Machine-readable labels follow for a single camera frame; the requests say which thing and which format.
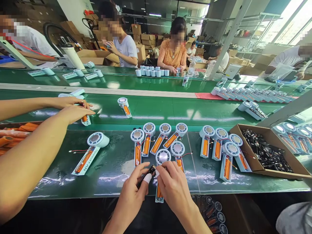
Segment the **wire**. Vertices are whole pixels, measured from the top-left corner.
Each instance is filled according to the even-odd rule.
[[[226,158],[226,160],[228,160],[229,161],[229,163],[237,170],[237,167],[236,166],[234,166],[232,163],[231,163],[231,160],[229,160],[228,158]]]
[[[137,149],[140,151],[140,153],[142,153],[142,152],[141,152],[141,149],[140,149],[138,146],[140,146],[140,147],[142,146],[142,145],[140,145],[140,143],[139,143],[139,142],[137,142],[136,147],[137,147]]]
[[[53,58],[53,59],[55,59],[54,57],[51,57],[51,56],[48,56],[48,55],[44,55],[44,54],[41,54],[41,53],[39,53],[39,52],[37,52],[37,51],[34,51],[34,50],[32,50],[32,49],[30,49],[30,48],[28,48],[28,47],[22,45],[21,43],[18,43],[17,41],[14,41],[14,40],[12,40],[12,41],[15,42],[16,44],[18,44],[18,45],[24,47],[24,48],[26,48],[26,49],[28,49],[28,50],[30,50],[30,51],[36,53],[36,54],[42,55],[42,56],[44,56],[44,57],[48,57],[48,58]]]
[[[187,153],[187,154],[184,154],[181,158],[183,158],[185,155],[188,155],[188,154],[193,154],[193,153]]]
[[[74,152],[74,151],[87,151],[87,149],[86,150],[70,150],[69,152]]]
[[[247,153],[246,151],[242,151],[244,152],[245,154],[249,155],[250,157],[252,157],[253,159],[256,159],[254,156],[251,156],[249,153]]]

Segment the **worker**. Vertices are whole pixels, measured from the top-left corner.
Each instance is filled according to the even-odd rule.
[[[186,69],[186,48],[184,46],[186,22],[182,17],[176,17],[171,24],[170,39],[162,42],[157,66],[176,74]]]
[[[261,77],[264,77],[266,81],[276,83],[276,79],[274,79],[274,77],[267,76],[275,71],[277,66],[281,63],[294,67],[295,70],[298,70],[296,76],[298,77],[298,80],[301,80],[305,76],[306,68],[311,65],[311,57],[312,45],[300,45],[288,48],[273,59]]]
[[[58,153],[68,125],[85,115],[95,114],[90,106],[85,100],[76,97],[0,101],[0,121],[42,108],[61,109],[0,156],[0,225],[23,208]]]
[[[138,165],[130,177],[124,182],[116,208],[103,234],[138,233],[136,231],[130,232],[130,230],[129,232],[125,231],[139,213],[145,195],[148,194],[149,182],[152,178],[151,174],[147,174],[140,188],[137,188],[138,178],[142,173],[144,174],[148,171],[148,169],[144,169],[148,165],[149,162]],[[157,177],[158,186],[161,189],[164,200],[177,216],[185,232],[188,234],[211,234],[212,232],[205,223],[197,205],[192,200],[186,176],[176,162],[164,162],[162,165],[157,166],[156,169],[159,172]],[[165,227],[164,229],[166,232],[159,233],[184,233],[184,231],[177,232],[177,230],[171,232],[170,230],[173,227]]]
[[[119,57],[121,67],[137,68],[137,47],[132,37],[125,33],[125,21],[118,9],[113,2],[106,1],[98,8],[98,13],[109,32],[116,37],[113,42],[104,39],[103,43],[109,52]]]
[[[40,61],[56,62],[57,52],[37,30],[17,22],[12,15],[16,14],[12,1],[0,3],[0,36],[13,42],[14,47],[27,58]]]
[[[195,42],[192,43],[191,47],[188,48],[186,53],[187,53],[188,58],[195,56],[195,53],[196,53]]]
[[[210,63],[211,60],[217,60],[218,59],[219,55],[221,54],[222,48],[223,48],[222,44],[217,44],[216,45],[216,55],[217,56],[216,57],[209,57],[208,58],[208,63]],[[218,67],[217,72],[219,72],[219,73],[224,72],[225,68],[227,67],[229,58],[230,57],[228,55],[228,52],[225,52],[225,55],[223,56],[223,59],[221,61],[220,66]]]

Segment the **gray t-shirt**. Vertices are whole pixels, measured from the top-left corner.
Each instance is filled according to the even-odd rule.
[[[301,202],[285,208],[277,218],[279,234],[312,233],[312,207],[310,202]]]
[[[122,53],[123,55],[129,56],[129,57],[136,57],[137,58],[137,47],[132,39],[131,36],[127,35],[121,44],[119,44],[119,41],[114,39],[114,45],[116,46],[117,50]],[[132,68],[137,68],[137,65],[134,66],[130,63],[127,63],[123,59],[119,58],[120,61],[120,66],[121,67],[132,67]]]

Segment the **hair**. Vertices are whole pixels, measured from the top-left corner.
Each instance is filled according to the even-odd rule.
[[[220,44],[216,44],[215,45],[215,49],[217,50],[217,49],[221,49],[223,47],[223,45],[220,43]]]
[[[9,15],[16,17],[17,15],[25,14],[24,10],[20,10],[12,0],[0,1],[0,15]]]
[[[118,21],[120,26],[125,30],[124,18],[118,14],[116,9],[116,4],[113,1],[103,1],[98,7],[98,13],[100,17],[104,16],[106,19],[111,19],[112,21]]]
[[[170,34],[178,34],[181,31],[186,31],[186,22],[182,17],[177,17],[171,24]]]

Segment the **water bottle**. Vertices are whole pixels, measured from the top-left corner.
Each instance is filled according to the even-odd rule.
[[[216,62],[215,60],[211,60],[211,62],[208,64],[204,78],[208,78],[210,76],[210,74],[214,68],[215,62]]]
[[[195,60],[193,60],[192,62],[191,62],[191,64],[189,65],[189,70],[188,70],[188,76],[189,77],[191,77],[191,76],[193,76],[194,75],[194,73],[195,73]]]

